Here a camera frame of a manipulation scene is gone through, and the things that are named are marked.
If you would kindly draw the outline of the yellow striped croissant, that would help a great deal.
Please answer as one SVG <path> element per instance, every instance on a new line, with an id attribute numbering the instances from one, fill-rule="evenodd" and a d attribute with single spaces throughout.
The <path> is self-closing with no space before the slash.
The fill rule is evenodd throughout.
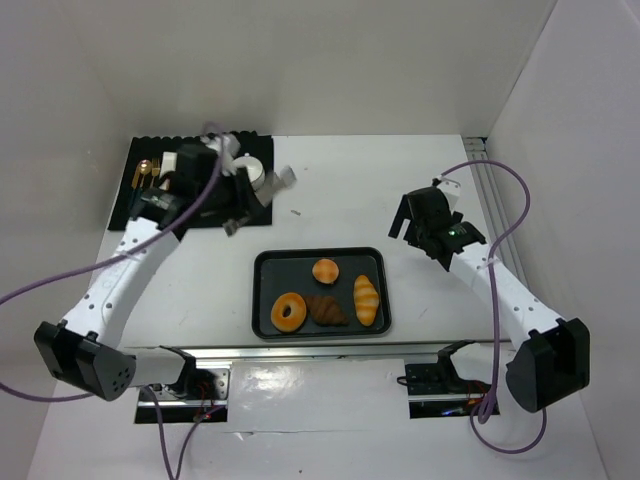
<path id="1" fill-rule="evenodd" d="M 360 275 L 356 278 L 353 300 L 358 321 L 365 327 L 372 326 L 380 305 L 380 297 L 367 276 Z"/>

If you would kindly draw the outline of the metal tongs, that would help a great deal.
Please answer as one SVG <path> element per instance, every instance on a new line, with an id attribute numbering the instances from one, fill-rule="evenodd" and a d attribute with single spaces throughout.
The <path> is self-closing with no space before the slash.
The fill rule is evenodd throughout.
<path id="1" fill-rule="evenodd" d="M 233 236 L 240 228 L 259 217 L 281 191 L 291 188 L 296 181 L 293 169 L 290 166 L 285 166 L 279 173 L 269 172 L 265 176 L 264 183 L 257 190 L 248 184 L 246 192 L 240 195 L 242 213 L 228 219 L 223 224 L 226 235 Z"/>

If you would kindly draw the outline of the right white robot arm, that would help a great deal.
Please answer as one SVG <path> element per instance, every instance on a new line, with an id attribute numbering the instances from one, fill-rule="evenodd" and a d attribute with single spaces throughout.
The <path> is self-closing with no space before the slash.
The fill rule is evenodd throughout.
<path id="1" fill-rule="evenodd" d="M 484 235 L 452 209 L 460 184 L 449 179 L 402 196 L 389 236 L 399 236 L 466 284 L 499 320 L 516 350 L 506 385 L 524 410 L 535 413 L 589 385 L 590 332 L 578 318 L 563 319 L 539 302 L 497 258 Z"/>

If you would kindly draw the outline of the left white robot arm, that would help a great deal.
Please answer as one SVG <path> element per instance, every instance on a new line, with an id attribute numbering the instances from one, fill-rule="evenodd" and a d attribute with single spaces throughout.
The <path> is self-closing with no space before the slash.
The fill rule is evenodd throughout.
<path id="1" fill-rule="evenodd" d="M 230 230 L 264 210 L 247 170 L 234 163 L 241 139 L 209 133 L 179 147 L 174 168 L 135 196 L 118 250 L 58 323 L 42 322 L 35 331 L 36 347 L 56 380 L 106 401 L 154 384 L 179 395 L 193 390 L 203 374 L 192 355 L 169 346 L 120 344 L 157 270 L 202 214 Z"/>

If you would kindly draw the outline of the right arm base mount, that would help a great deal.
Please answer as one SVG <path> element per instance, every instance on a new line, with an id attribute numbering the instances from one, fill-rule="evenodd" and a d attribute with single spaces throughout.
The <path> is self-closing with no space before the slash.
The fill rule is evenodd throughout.
<path id="1" fill-rule="evenodd" d="M 411 419 L 467 417 L 488 394 L 490 385 L 478 378 L 464 380 L 452 356 L 477 342 L 458 341 L 437 352 L 431 363 L 406 364 L 396 382 L 406 388 Z"/>

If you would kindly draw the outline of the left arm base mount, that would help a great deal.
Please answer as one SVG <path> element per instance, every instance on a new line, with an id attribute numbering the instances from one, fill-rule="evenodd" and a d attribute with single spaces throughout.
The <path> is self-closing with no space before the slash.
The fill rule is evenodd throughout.
<path id="1" fill-rule="evenodd" d="M 150 386 L 165 424 L 226 423 L 231 363 L 198 361 L 196 377 L 181 393 L 168 385 Z"/>

